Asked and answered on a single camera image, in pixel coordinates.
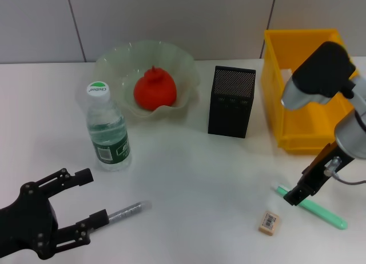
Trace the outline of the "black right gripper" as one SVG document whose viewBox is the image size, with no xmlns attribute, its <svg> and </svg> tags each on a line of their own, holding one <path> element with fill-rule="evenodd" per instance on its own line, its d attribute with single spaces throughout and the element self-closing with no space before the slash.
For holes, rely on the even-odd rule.
<svg viewBox="0 0 366 264">
<path fill-rule="evenodd" d="M 297 206 L 310 195 L 316 194 L 332 176 L 332 174 L 324 174 L 324 171 L 326 171 L 327 167 L 335 158 L 339 160 L 339 164 L 332 170 L 333 173 L 338 173 L 354 160 L 353 157 L 343 152 L 336 141 L 327 144 L 313 162 L 303 171 L 301 182 L 286 193 L 284 200 L 292 206 Z"/>
</svg>

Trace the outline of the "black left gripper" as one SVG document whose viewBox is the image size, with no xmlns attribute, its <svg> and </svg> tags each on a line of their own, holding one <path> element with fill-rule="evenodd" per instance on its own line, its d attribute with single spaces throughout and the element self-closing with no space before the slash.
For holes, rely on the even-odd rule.
<svg viewBox="0 0 366 264">
<path fill-rule="evenodd" d="M 58 229 L 49 198 L 93 181 L 89 168 L 74 175 L 63 168 L 39 181 L 22 185 L 18 198 L 1 209 L 1 257 L 27 249 L 46 260 L 57 253 L 88 245 L 89 233 L 109 224 L 106 210 Z"/>
</svg>

